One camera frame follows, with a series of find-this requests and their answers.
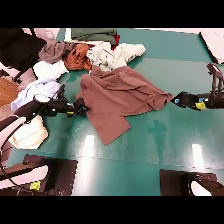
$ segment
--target pink cloth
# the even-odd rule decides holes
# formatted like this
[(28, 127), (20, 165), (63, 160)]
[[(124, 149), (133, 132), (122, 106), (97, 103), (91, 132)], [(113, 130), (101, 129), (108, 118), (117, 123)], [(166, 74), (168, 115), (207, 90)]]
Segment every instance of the pink cloth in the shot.
[(173, 98), (128, 66), (109, 72), (93, 66), (90, 75), (82, 76), (76, 97), (90, 108), (87, 116), (104, 144), (131, 128), (125, 116), (160, 110)]

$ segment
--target dark green garment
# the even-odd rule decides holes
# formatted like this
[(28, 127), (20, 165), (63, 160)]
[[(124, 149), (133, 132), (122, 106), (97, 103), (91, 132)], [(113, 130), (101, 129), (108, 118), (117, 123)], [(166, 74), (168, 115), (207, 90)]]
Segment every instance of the dark green garment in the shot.
[(116, 45), (117, 29), (112, 28), (71, 28), (72, 39), (82, 41), (107, 41)]

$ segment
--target yellow sticker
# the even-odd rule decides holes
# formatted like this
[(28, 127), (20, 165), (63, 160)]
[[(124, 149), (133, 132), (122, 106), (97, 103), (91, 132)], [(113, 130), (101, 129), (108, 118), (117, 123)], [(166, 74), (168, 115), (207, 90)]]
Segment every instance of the yellow sticker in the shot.
[(34, 190), (40, 190), (40, 181), (35, 181), (33, 183), (30, 184), (30, 189), (34, 189)]
[(207, 109), (206, 106), (205, 106), (205, 103), (204, 102), (201, 102), (201, 103), (195, 103), (196, 107), (198, 109)]

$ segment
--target brown garment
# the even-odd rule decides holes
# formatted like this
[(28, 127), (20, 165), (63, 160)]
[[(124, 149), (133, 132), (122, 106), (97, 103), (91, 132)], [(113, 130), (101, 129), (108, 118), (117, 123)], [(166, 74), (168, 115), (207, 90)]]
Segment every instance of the brown garment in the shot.
[(74, 49), (64, 58), (65, 67), (68, 70), (90, 70), (92, 65), (86, 53), (89, 50), (87, 44), (77, 44)]
[(90, 75), (81, 77), (76, 97), (90, 108), (87, 116), (104, 144), (131, 128), (125, 116), (160, 110), (173, 98), (128, 66), (110, 72), (93, 66)]
[(0, 78), (0, 107), (11, 103), (18, 96), (18, 84)]
[(42, 61), (53, 64), (61, 60), (64, 54), (70, 52), (74, 46), (75, 43), (52, 40), (44, 45), (39, 53), (39, 57)]

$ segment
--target brown basket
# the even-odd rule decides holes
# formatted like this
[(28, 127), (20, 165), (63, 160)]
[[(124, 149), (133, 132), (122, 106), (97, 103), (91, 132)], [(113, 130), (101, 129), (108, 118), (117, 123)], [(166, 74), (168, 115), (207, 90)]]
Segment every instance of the brown basket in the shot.
[(0, 107), (11, 103), (19, 93), (18, 84), (5, 78), (0, 78)]

